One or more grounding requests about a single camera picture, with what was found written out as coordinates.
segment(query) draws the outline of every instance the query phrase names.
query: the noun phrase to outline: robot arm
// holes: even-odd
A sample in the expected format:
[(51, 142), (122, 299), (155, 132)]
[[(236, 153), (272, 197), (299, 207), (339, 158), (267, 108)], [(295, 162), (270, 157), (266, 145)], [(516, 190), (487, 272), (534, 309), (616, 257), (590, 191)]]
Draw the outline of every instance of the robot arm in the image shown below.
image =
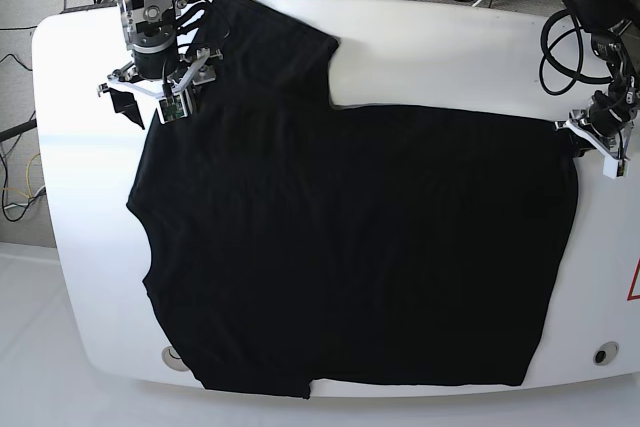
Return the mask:
[[(187, 117), (195, 108), (194, 90), (215, 80), (211, 65), (213, 58), (222, 53), (203, 46), (195, 55), (178, 52), (177, 38), (191, 29), (183, 27), (193, 14), (205, 10), (207, 4), (193, 7), (185, 15), (182, 9), (198, 0), (119, 0), (122, 28), (132, 61), (107, 77), (100, 94), (111, 94), (116, 111), (127, 114), (135, 104), (133, 93), (142, 93), (158, 101), (158, 114), (162, 123)], [(143, 80), (161, 81), (162, 92), (145, 89)], [(139, 115), (134, 122), (141, 125)]]
[[(575, 82), (602, 84), (587, 108), (574, 110), (567, 121), (557, 122), (557, 128), (571, 131), (576, 156), (587, 150), (597, 150), (605, 157), (605, 175), (617, 178), (625, 175), (628, 159), (626, 148), (636, 117), (638, 102), (638, 72), (640, 72), (640, 11), (639, 0), (562, 0), (567, 9), (551, 16), (542, 31), (541, 47), (545, 60)], [(594, 54), (606, 62), (610, 77), (593, 78), (560, 64), (551, 53), (549, 32), (560, 19), (571, 16), (574, 25), (591, 34)], [(552, 95), (560, 92), (547, 92)]]
[[(188, 116), (195, 108), (194, 91), (215, 80), (212, 59), (221, 58), (220, 51), (202, 47), (191, 56), (178, 52), (177, 37), (199, 10), (207, 12), (208, 1), (181, 16), (181, 10), (199, 0), (119, 0), (122, 26), (127, 48), (133, 60), (108, 76), (99, 87), (100, 93), (110, 93), (116, 111), (129, 115), (135, 100), (132, 93), (150, 95), (158, 100), (162, 123)], [(542, 32), (544, 61), (570, 77), (570, 85), (552, 95), (560, 95), (576, 82), (607, 85), (597, 91), (585, 109), (571, 112), (569, 119), (557, 122), (557, 128), (571, 131), (576, 156), (597, 150), (605, 157), (605, 174), (617, 178), (625, 175), (625, 156), (629, 136), (636, 116), (640, 78), (640, 0), (563, 0), (567, 9), (552, 16)], [(549, 45), (551, 27), (570, 16), (579, 30), (591, 34), (591, 47), (596, 56), (607, 63), (610, 77), (592, 78), (560, 64)], [(195, 28), (189, 25), (188, 30)], [(584, 54), (580, 40), (580, 55)], [(162, 81), (162, 92), (153, 92), (138, 85), (142, 80)], [(139, 114), (134, 120), (141, 125)]]

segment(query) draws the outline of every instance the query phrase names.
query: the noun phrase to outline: t-shirt sleeve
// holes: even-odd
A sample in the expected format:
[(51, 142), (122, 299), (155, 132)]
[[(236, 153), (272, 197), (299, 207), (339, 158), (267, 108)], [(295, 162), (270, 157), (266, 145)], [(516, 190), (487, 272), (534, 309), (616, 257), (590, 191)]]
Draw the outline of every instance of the t-shirt sleeve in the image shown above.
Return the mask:
[(230, 85), (260, 85), (293, 95), (307, 108), (327, 109), (336, 38), (253, 0), (212, 4), (194, 43), (219, 48), (223, 59), (216, 61), (218, 79), (203, 98)]

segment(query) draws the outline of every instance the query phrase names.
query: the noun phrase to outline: white table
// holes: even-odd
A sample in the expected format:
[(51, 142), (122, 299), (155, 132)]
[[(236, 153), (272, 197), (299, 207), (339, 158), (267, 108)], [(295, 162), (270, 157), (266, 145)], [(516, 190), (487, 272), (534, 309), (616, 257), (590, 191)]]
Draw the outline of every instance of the white table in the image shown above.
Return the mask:
[[(263, 0), (342, 39), (331, 63), (336, 104), (423, 104), (561, 120), (592, 95), (560, 98), (539, 86), (544, 19), (468, 7), (390, 0)], [(575, 62), (567, 40), (558, 57)], [(200, 384), (161, 360), (168, 341), (142, 285), (149, 246), (125, 207), (146, 131), (115, 115), (96, 86), (129, 59), (116, 8), (46, 19), (33, 41), (40, 146), (56, 241), (89, 359), (126, 377)], [(585, 72), (604, 73), (589, 57)], [(547, 74), (552, 87), (564, 82)], [(154, 102), (138, 98), (148, 125)], [(544, 337), (521, 388), (640, 371), (640, 300), (628, 293), (640, 254), (640, 142), (629, 178), (601, 174), (602, 158), (577, 161), (580, 204), (551, 300)], [(593, 355), (620, 344), (608, 366)], [(321, 380), (313, 396), (394, 397), (510, 390), (504, 386), (370, 386)]]

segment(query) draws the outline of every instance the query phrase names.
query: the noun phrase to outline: desk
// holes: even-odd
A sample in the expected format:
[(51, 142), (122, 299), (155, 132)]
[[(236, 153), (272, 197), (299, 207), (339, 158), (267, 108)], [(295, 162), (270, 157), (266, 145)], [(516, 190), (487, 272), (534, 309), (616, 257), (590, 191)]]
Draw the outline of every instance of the desk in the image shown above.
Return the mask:
[[(583, 108), (593, 93), (580, 85), (551, 98), (540, 89), (538, 38), (544, 19), (539, 17), (391, 0), (262, 2), (341, 38), (330, 68), (338, 105), (422, 104), (560, 120)], [(573, 64), (576, 50), (574, 43), (562, 43), (559, 60)], [(105, 76), (128, 59), (116, 8), (50, 17), (34, 35), (40, 146), (60, 260), (84, 347), (96, 367), (199, 386), (189, 372), (173, 371), (161, 360), (168, 341), (141, 282), (149, 268), (149, 245), (125, 207), (146, 131), (115, 115), (108, 96), (96, 94)], [(604, 69), (595, 57), (587, 58), (585, 72), (603, 74)], [(565, 82), (553, 72), (547, 76), (552, 88)], [(138, 101), (148, 125), (155, 104)], [(637, 165), (632, 163), (625, 180), (604, 177), (596, 153), (577, 161), (576, 222), (522, 389), (640, 371), (640, 300), (627, 300), (640, 254), (640, 142), (635, 137), (630, 156)], [(611, 364), (596, 366), (593, 356), (608, 341), (618, 342), (620, 352)], [(499, 390), (510, 388), (321, 380), (312, 395)]]

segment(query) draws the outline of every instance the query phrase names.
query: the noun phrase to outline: yellow cable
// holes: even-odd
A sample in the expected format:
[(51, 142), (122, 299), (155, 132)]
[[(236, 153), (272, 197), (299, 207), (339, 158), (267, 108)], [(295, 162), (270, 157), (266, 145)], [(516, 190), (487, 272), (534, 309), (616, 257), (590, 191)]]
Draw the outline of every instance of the yellow cable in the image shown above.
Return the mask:
[(27, 164), (27, 191), (29, 192), (29, 198), (33, 197), (33, 192), (31, 191), (31, 180), (29, 180), (29, 170), (31, 170), (31, 164), (33, 164), (33, 161), (36, 160), (36, 158), (38, 158), (39, 156), (40, 152), (31, 157), (31, 160)]
[(19, 189), (14, 189), (13, 187), (7, 187), (6, 189), (2, 189), (2, 190), (4, 190), (5, 192), (17, 192), (18, 194), (20, 194), (20, 195), (26, 197), (27, 199), (31, 200), (31, 196), (29, 194), (27, 194), (25, 192), (22, 192)]

